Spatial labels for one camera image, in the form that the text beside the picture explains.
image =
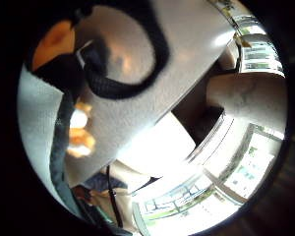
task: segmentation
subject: black strap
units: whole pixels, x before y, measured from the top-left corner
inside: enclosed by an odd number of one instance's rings
[[[153,69],[141,83],[129,85],[106,78],[106,75],[103,74],[105,70],[98,68],[98,65],[93,63],[93,60],[87,58],[84,67],[86,79],[92,92],[98,96],[110,99],[122,99],[135,96],[155,82],[157,76],[168,62],[169,47],[155,18],[151,5],[148,1],[138,1],[138,3],[132,3],[132,5],[132,8],[129,8],[127,4],[119,4],[115,7],[121,9],[136,20],[147,33],[148,40],[153,48]]]
[[[155,82],[159,73],[166,66],[169,59],[169,47],[165,36],[163,35],[156,20],[149,1],[138,1],[138,3],[135,2],[131,5],[129,3],[116,3],[114,1],[96,1],[95,4],[106,5],[119,9],[132,17],[140,26],[142,26],[147,33],[147,38],[153,48],[154,64],[149,75],[146,76],[141,83],[136,85],[117,82],[106,78],[106,70],[98,68],[98,65],[95,65],[91,58],[85,59],[86,64],[84,66],[84,72],[79,72],[77,74],[77,71],[79,71],[77,69],[79,64],[75,59],[75,54],[60,55],[43,65],[35,73],[44,79],[48,79],[49,83],[55,85],[59,89],[66,86],[63,84],[74,82],[76,80],[83,81],[85,79],[92,92],[100,97],[122,99],[135,96],[150,87]]]
[[[117,203],[116,203],[116,199],[115,199],[115,192],[111,187],[111,183],[110,183],[110,165],[107,166],[106,168],[106,176],[107,176],[107,182],[108,182],[108,193],[109,193],[109,197],[110,197],[110,201],[112,204],[112,208],[114,210],[116,219],[117,219],[117,224],[118,227],[122,228],[123,227],[123,222],[122,222],[122,218],[120,215],[120,211],[118,209]]]

